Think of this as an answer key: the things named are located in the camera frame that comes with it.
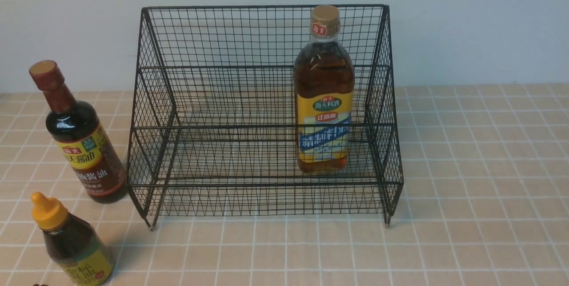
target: yellow label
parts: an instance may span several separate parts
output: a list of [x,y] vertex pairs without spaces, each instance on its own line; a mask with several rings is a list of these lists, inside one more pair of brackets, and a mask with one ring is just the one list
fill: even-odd
[[80,286],[101,285],[112,273],[112,261],[104,245],[93,242],[87,251],[73,260],[57,262],[63,271]]
[[298,148],[304,162],[343,158],[348,154],[353,93],[330,93],[314,98],[297,96]]
[[76,142],[58,142],[57,145],[75,169],[91,168],[103,158],[101,146],[107,141],[101,125],[87,138]]

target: tiled countertop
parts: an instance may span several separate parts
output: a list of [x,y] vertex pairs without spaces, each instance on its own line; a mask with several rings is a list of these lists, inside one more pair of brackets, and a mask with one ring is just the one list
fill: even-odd
[[[0,95],[0,285],[66,286],[33,191],[89,221],[109,285],[569,285],[569,85],[397,88],[405,189],[380,215],[161,218],[91,201],[44,128],[40,93]],[[126,156],[132,94],[78,93]]]

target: bottle label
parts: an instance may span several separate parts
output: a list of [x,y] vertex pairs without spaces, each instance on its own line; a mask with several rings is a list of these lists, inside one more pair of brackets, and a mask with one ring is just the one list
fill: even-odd
[[98,286],[112,273],[112,259],[108,249],[94,238],[91,245],[79,255],[67,260],[54,260],[75,285]]
[[343,158],[348,154],[353,93],[331,93],[314,98],[297,96],[299,157],[303,162]]
[[114,193],[126,180],[126,170],[101,125],[82,140],[57,145],[89,195]]

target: bottle cap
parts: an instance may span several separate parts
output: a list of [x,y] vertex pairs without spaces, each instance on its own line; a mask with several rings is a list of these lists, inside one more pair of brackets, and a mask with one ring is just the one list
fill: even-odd
[[319,38],[333,37],[340,31],[340,10],[328,4],[310,12],[310,32]]
[[59,200],[53,197],[45,197],[43,193],[38,191],[32,193],[31,200],[34,203],[32,217],[37,226],[43,230],[54,229],[63,224],[69,215],[69,211]]
[[65,82],[57,63],[52,60],[42,60],[30,67],[30,76],[41,91],[53,91]]

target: black wire rack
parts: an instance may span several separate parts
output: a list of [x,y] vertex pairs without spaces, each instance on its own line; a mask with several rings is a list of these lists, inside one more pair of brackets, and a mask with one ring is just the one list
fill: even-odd
[[143,8],[128,190],[160,215],[394,215],[403,188],[389,7],[337,5],[356,70],[348,164],[297,166],[292,64],[307,6]]

